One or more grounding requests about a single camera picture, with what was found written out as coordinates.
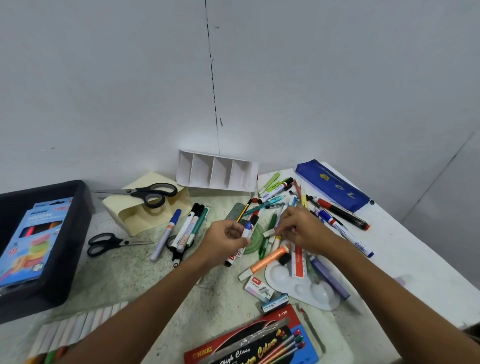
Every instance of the white organizer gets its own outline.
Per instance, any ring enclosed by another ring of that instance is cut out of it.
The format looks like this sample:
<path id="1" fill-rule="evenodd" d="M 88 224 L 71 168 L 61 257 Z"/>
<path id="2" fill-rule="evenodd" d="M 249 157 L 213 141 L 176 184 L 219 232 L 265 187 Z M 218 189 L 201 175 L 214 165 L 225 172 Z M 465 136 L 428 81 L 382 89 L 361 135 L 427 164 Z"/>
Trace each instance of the white organizer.
<path id="1" fill-rule="evenodd" d="M 255 191 L 258 162 L 181 150 L 177 183 L 219 190 Z"/>

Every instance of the hand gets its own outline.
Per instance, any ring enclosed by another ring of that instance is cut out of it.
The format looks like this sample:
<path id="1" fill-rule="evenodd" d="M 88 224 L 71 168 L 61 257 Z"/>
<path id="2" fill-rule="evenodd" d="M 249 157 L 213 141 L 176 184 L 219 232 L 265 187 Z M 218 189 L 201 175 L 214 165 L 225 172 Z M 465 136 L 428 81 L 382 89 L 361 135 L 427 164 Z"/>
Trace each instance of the hand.
<path id="1" fill-rule="evenodd" d="M 208 269 L 219 266 L 240 248 L 250 244 L 250 239 L 241 237 L 242 233 L 243 225 L 238 222 L 214 221 L 193 255 L 204 262 Z"/>
<path id="2" fill-rule="evenodd" d="M 292 231 L 294 226 L 297 227 L 296 232 Z M 293 206 L 288 207 L 280 217 L 275 235 L 280 234 L 308 252 L 321 255 L 338 244 L 339 238 L 309 210 Z"/>

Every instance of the right arm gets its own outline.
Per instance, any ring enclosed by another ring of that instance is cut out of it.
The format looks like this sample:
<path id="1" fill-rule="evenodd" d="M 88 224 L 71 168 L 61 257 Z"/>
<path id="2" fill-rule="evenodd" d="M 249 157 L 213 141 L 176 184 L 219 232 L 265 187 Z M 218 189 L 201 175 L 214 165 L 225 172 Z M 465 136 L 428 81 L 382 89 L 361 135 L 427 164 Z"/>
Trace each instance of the right arm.
<path id="1" fill-rule="evenodd" d="M 291 231 L 296 226 L 297 232 Z M 355 287 L 409 363 L 480 363 L 480 346 L 333 233 L 303 207 L 289 207 L 275 229 L 330 260 Z"/>

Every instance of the left arm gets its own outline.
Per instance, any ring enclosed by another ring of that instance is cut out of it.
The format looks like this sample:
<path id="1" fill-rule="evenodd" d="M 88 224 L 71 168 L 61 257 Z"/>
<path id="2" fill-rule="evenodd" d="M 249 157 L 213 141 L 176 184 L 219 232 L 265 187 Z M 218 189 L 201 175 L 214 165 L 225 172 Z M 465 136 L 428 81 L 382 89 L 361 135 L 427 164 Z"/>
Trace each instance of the left arm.
<path id="1" fill-rule="evenodd" d="M 213 222 L 187 260 L 99 326 L 59 363 L 140 363 L 196 281 L 249 243 L 238 238 L 242 232 L 243 226 L 234 221 Z"/>

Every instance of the left hand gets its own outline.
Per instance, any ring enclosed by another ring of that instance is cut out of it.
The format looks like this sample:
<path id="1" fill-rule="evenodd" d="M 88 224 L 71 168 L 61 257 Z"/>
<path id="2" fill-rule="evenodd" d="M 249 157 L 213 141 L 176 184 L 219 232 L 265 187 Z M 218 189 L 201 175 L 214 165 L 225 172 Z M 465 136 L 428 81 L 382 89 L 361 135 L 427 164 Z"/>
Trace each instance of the left hand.
<path id="1" fill-rule="evenodd" d="M 214 221 L 205 232 L 204 238 L 192 257 L 200 259 L 206 268 L 223 264 L 229 256 L 250 244 L 242 238 L 243 226 L 232 220 Z"/>

